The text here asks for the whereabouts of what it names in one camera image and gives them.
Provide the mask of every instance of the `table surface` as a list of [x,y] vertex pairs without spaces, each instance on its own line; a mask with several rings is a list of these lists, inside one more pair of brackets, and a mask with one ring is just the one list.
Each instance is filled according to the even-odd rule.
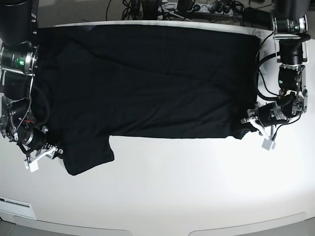
[[[128,21],[252,34],[269,31],[196,22]],[[70,176],[62,161],[44,158],[39,171],[25,169],[19,148],[0,139],[0,196],[32,205],[37,220],[129,230],[134,236],[188,236],[197,230],[263,222],[305,212],[315,216],[315,41],[308,42],[308,112],[283,127],[273,151],[250,133],[241,141],[110,137],[115,161]],[[268,39],[262,57],[275,51]],[[277,92],[279,65],[263,66]]]

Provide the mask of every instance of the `black cable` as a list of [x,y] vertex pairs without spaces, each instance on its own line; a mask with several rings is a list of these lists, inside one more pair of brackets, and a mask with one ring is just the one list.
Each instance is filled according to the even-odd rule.
[[234,15],[231,18],[237,18],[237,20],[240,22],[240,25],[242,25],[242,20],[237,16],[242,15],[245,12],[246,8],[244,4],[236,0],[221,0],[221,2],[225,7],[228,6],[233,11]]
[[275,58],[276,56],[279,56],[280,55],[280,52],[277,52],[276,54],[271,54],[269,56],[266,56],[265,58],[263,58],[258,64],[257,64],[257,68],[255,70],[255,73],[254,73],[254,85],[255,85],[255,89],[257,91],[257,94],[260,98],[266,100],[266,101],[278,101],[279,98],[278,97],[266,97],[264,96],[258,89],[258,74],[259,74],[259,70],[260,70],[260,67],[268,60],[272,59],[272,58]]
[[125,8],[125,10],[123,11],[123,14],[122,14],[122,21],[125,20],[126,18],[129,20],[130,14],[132,12],[132,10],[131,10],[131,0],[129,2],[127,2],[127,0],[123,0],[123,5],[126,8]]
[[[263,44],[264,44],[264,43],[267,41],[267,39],[270,38],[272,35],[273,35],[273,33],[271,33],[270,35],[268,35],[268,36],[262,41],[262,43],[261,43],[261,45],[260,45],[260,47],[259,47],[259,49],[258,49],[258,52],[257,52],[257,54],[256,54],[256,63],[257,63],[257,57],[258,57],[258,55],[259,55],[259,52],[260,52],[260,50],[261,50]],[[259,73],[260,73],[260,75],[261,75],[262,81],[263,81],[263,83],[264,83],[264,86],[265,86],[265,89],[267,90],[267,92],[269,92],[270,94],[272,94],[272,95],[274,95],[274,96],[280,96],[279,94],[275,94],[275,93],[269,91],[269,89],[268,89],[267,86],[266,86],[265,78],[264,78],[264,76],[262,75],[260,69],[259,69]]]
[[41,125],[45,125],[50,117],[50,105],[49,102],[44,94],[44,92],[37,87],[36,85],[33,85],[34,90],[36,90],[38,92],[38,94],[41,96],[42,101],[45,105],[45,109],[46,109],[46,114],[45,114],[45,119],[42,121],[37,122],[37,125],[41,126]]
[[262,9],[262,8],[268,7],[268,6],[272,6],[272,4],[268,4],[268,5],[265,5],[265,6],[257,7],[257,8],[255,8],[255,9]]
[[168,14],[173,12],[173,11],[175,11],[175,10],[171,10],[171,11],[165,12],[163,7],[161,6],[161,12],[162,12],[163,20],[165,19],[165,17],[167,17],[171,21],[172,19],[168,16]]
[[280,126],[277,128],[277,130],[276,130],[274,136],[272,137],[272,140],[274,141],[274,140],[276,139],[277,133],[278,133],[279,129],[280,129],[282,126],[284,126],[284,125],[289,125],[289,124],[294,124],[295,122],[297,122],[297,121],[301,118],[301,115],[302,115],[302,112],[300,112],[300,116],[299,116],[299,118],[298,118],[297,120],[295,120],[295,121],[293,121],[293,122],[291,122],[291,123],[287,123],[287,124],[282,124],[282,125],[280,125]]
[[261,43],[261,45],[260,45],[260,47],[259,47],[259,49],[258,49],[258,52],[257,52],[257,54],[256,54],[256,63],[257,63],[257,57],[258,57],[258,55],[259,55],[259,52],[260,52],[262,46],[263,46],[264,43],[267,41],[267,39],[270,38],[272,35],[273,35],[273,33],[271,33],[270,35],[268,35],[267,37],[265,37],[265,39],[262,41],[262,43]]
[[263,81],[263,83],[264,83],[264,86],[265,86],[266,91],[267,91],[268,93],[274,95],[274,96],[280,96],[279,94],[276,94],[276,93],[273,93],[273,92],[270,92],[270,91],[269,91],[269,89],[267,88],[267,85],[266,85],[265,78],[264,78],[264,76],[262,75],[260,69],[259,69],[259,73],[260,73],[260,75],[261,75],[261,78],[262,78],[262,81]]
[[108,9],[109,9],[109,5],[111,2],[112,2],[112,0],[109,0],[109,3],[108,3],[107,8],[106,8],[105,21],[107,21]]
[[226,17],[226,18],[223,18],[223,19],[220,19],[220,20],[211,21],[210,23],[216,23],[216,22],[219,22],[219,21],[226,21],[226,20],[235,19],[235,18],[238,18],[238,17],[229,16],[229,17]]

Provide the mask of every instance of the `black cloth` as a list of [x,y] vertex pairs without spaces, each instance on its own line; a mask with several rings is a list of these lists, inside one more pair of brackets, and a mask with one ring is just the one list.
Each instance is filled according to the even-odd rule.
[[[49,139],[77,175],[113,161],[109,135],[241,139],[253,108],[254,36],[115,25],[41,29],[35,84],[46,94]],[[34,113],[43,117],[34,94]]]

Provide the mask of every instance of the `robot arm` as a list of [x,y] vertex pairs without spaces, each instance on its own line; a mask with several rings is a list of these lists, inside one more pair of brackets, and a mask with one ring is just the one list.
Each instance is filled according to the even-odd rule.
[[[277,132],[275,125],[287,125],[297,121],[307,111],[308,91],[305,81],[305,66],[308,62],[306,41],[311,37],[307,34],[308,25],[306,12],[310,0],[276,0],[272,15],[275,45],[278,42],[279,52],[262,59],[255,72],[257,94],[263,100],[272,101],[265,106],[248,110],[248,118],[242,123],[250,122],[265,137],[263,147],[269,150],[275,147]],[[277,58],[281,63],[279,71],[279,96],[266,97],[257,87],[259,68],[267,60]],[[267,135],[265,127],[271,126],[271,134]]]
[[31,172],[38,169],[43,156],[53,159],[62,149],[47,143],[46,119],[38,121],[32,114],[32,91],[42,95],[33,84],[37,69],[37,23],[32,16],[32,0],[0,0],[0,131],[15,142],[26,155],[25,165]]

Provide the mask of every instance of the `cable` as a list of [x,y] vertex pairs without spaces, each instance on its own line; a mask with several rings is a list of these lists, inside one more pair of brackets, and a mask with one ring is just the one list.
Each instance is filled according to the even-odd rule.
[[264,96],[258,89],[258,74],[259,74],[259,71],[260,71],[260,67],[268,60],[272,59],[272,58],[275,58],[276,56],[279,56],[280,55],[280,52],[277,52],[276,54],[271,54],[269,56],[266,56],[265,58],[263,58],[258,64],[257,64],[257,68],[255,70],[255,73],[254,73],[254,85],[255,85],[255,89],[257,91],[257,94],[260,98],[266,100],[266,101],[278,101],[279,98],[278,97],[266,97]]
[[172,20],[169,16],[168,16],[168,14],[170,14],[171,12],[173,12],[173,11],[175,11],[175,9],[174,10],[171,10],[171,11],[168,11],[168,12],[165,12],[164,11],[165,9],[161,6],[161,11],[162,11],[162,16],[163,16],[163,20],[165,19],[165,17],[167,17],[170,21]]
[[274,140],[276,139],[277,133],[278,133],[279,129],[280,129],[282,126],[284,126],[284,125],[289,125],[289,124],[294,124],[295,122],[297,122],[297,121],[301,118],[301,115],[302,115],[302,112],[300,112],[299,118],[296,119],[295,121],[293,121],[293,122],[291,122],[291,123],[287,123],[287,124],[282,124],[282,125],[280,125],[280,126],[277,128],[277,130],[276,130],[274,136],[272,137],[272,140],[274,141]]
[[239,17],[235,17],[235,16],[230,16],[230,17],[222,18],[222,19],[220,19],[220,20],[215,20],[215,21],[212,21],[212,22],[210,22],[210,23],[216,23],[216,22],[219,22],[219,21],[226,21],[226,20],[231,20],[231,19],[235,19],[235,18],[237,18],[238,21],[241,23],[240,18],[239,18]]
[[177,15],[177,14],[173,13],[172,11],[167,12],[167,14],[171,14],[171,15],[173,15],[173,16],[176,16],[176,17],[178,17],[178,18],[181,18],[182,20],[187,20],[187,21],[191,21],[191,22],[192,22],[192,20],[187,19],[187,18],[185,18],[185,17],[183,17],[183,16],[180,16],[180,15]]
[[270,38],[273,34],[274,34],[274,33],[271,33],[270,35],[268,35],[267,37],[265,37],[265,39],[262,41],[262,43],[261,43],[261,45],[260,45],[260,47],[259,47],[259,49],[258,49],[258,52],[257,52],[257,54],[256,54],[256,57],[255,57],[255,59],[256,59],[256,63],[257,63],[257,57],[258,57],[258,54],[259,54],[259,52],[260,52],[260,50],[261,50],[262,46],[263,46],[263,45],[264,45],[264,43],[267,41],[267,39],[268,39],[268,38]]
[[257,8],[255,8],[255,9],[262,9],[262,8],[264,8],[264,7],[269,7],[269,6],[272,6],[272,4],[268,4],[268,5],[265,5],[265,6],[257,7]]
[[112,0],[109,0],[109,3],[108,3],[107,8],[106,8],[105,21],[107,21],[108,9],[109,9],[109,5],[111,2],[112,2]]
[[36,85],[33,85],[33,88],[39,93],[39,95],[42,98],[42,101],[45,104],[46,116],[45,116],[44,120],[36,123],[37,125],[42,126],[42,125],[45,125],[47,123],[47,121],[50,117],[50,106],[49,106],[49,102],[48,102],[44,92],[39,87],[37,87]]
[[127,0],[123,0],[123,5],[126,7],[122,14],[122,21],[124,21],[126,18],[129,20],[130,13],[131,13],[131,0],[127,2]]
[[[267,39],[270,38],[272,35],[273,35],[273,33],[271,33],[270,35],[268,35],[268,36],[262,41],[262,43],[261,43],[261,45],[260,45],[260,47],[259,47],[259,49],[258,49],[258,52],[257,52],[257,54],[256,54],[256,58],[255,58],[255,59],[256,59],[256,63],[257,63],[258,54],[259,54],[259,52],[260,52],[260,50],[261,50],[263,44],[264,44],[264,43],[267,41]],[[267,92],[269,92],[270,94],[272,94],[272,95],[274,95],[274,96],[282,96],[282,95],[279,95],[279,94],[270,92],[269,89],[268,89],[267,86],[266,86],[265,78],[264,78],[264,76],[262,75],[260,69],[259,69],[259,73],[260,73],[260,75],[261,75],[262,81],[263,81],[263,83],[264,83],[264,86],[265,86],[265,89],[267,90]]]
[[23,116],[23,118],[21,119],[21,122],[19,123],[18,127],[15,129],[15,131],[13,132],[13,136],[16,134],[16,132],[18,132],[18,129],[21,127],[23,121],[25,120],[25,118],[27,117],[27,115],[29,114],[30,110],[31,110],[31,105],[32,105],[32,97],[30,95],[29,97],[29,107],[27,109],[27,111],[25,112],[25,115]]
[[276,94],[276,93],[273,93],[273,92],[270,92],[270,91],[269,91],[269,89],[267,88],[266,82],[265,82],[265,78],[264,78],[264,76],[262,75],[260,69],[259,69],[259,73],[260,73],[260,75],[261,75],[262,81],[263,81],[263,83],[264,83],[264,86],[265,86],[265,89],[267,90],[267,92],[270,93],[270,94],[272,94],[272,95],[274,95],[274,96],[281,96],[281,97],[282,97],[283,95],[279,95],[279,94]]
[[235,0],[234,0],[234,2],[233,2],[233,8],[235,9],[235,11],[236,11],[237,14],[242,14],[242,13],[245,11],[245,9],[246,9],[245,6],[244,6],[244,4],[242,4],[240,1],[235,1]]

